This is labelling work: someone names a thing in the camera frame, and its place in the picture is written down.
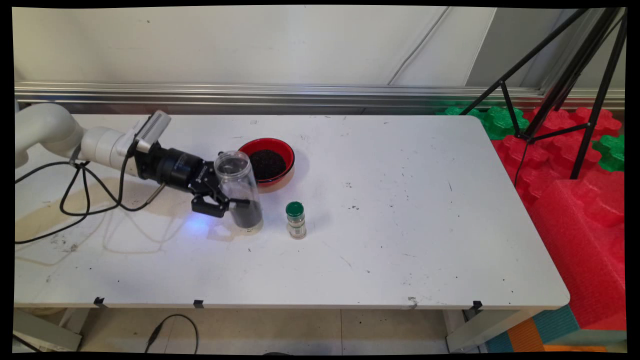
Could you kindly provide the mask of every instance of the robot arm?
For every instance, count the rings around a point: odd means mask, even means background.
[[[123,134],[106,127],[84,129],[57,104],[33,105],[15,114],[15,167],[28,161],[27,150],[36,143],[64,158],[71,158],[80,146],[78,160],[121,170],[129,158],[125,173],[192,193],[193,211],[222,217],[230,202],[244,205],[245,200],[229,199],[222,193],[216,176],[204,176],[213,172],[213,161],[160,146],[157,140],[169,121],[167,114],[157,111]],[[207,196],[215,204],[204,201]]]
[[[85,130],[56,104],[38,104],[15,114],[15,167],[28,160],[27,149],[37,143],[54,154],[70,158]]]

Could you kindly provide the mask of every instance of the red bowl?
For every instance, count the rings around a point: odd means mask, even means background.
[[[263,188],[280,182],[284,178],[284,175],[287,175],[287,173],[292,169],[293,162],[295,161],[296,156],[294,155],[293,149],[291,148],[291,146],[289,146],[288,143],[274,138],[255,139],[242,145],[242,147],[238,149],[238,151],[242,151],[243,153],[247,154],[247,156],[251,156],[254,152],[260,150],[271,150],[277,153],[278,155],[282,156],[284,163],[287,165],[287,167],[281,174],[272,177],[271,179],[256,179],[258,182],[258,186]]]

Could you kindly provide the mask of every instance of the floor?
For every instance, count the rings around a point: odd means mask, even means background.
[[[166,316],[198,326],[198,354],[392,355],[446,354],[441,311],[284,309],[92,309],[80,351],[143,352]],[[164,323],[149,352],[190,354],[188,320]]]

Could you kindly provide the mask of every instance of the black seeds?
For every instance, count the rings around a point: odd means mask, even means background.
[[[271,150],[259,150],[249,156],[256,180],[267,180],[276,177],[287,169],[282,156]]]

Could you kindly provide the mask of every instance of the blue light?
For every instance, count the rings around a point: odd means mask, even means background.
[[[189,235],[206,236],[213,221],[209,215],[192,213],[185,220],[184,229]]]

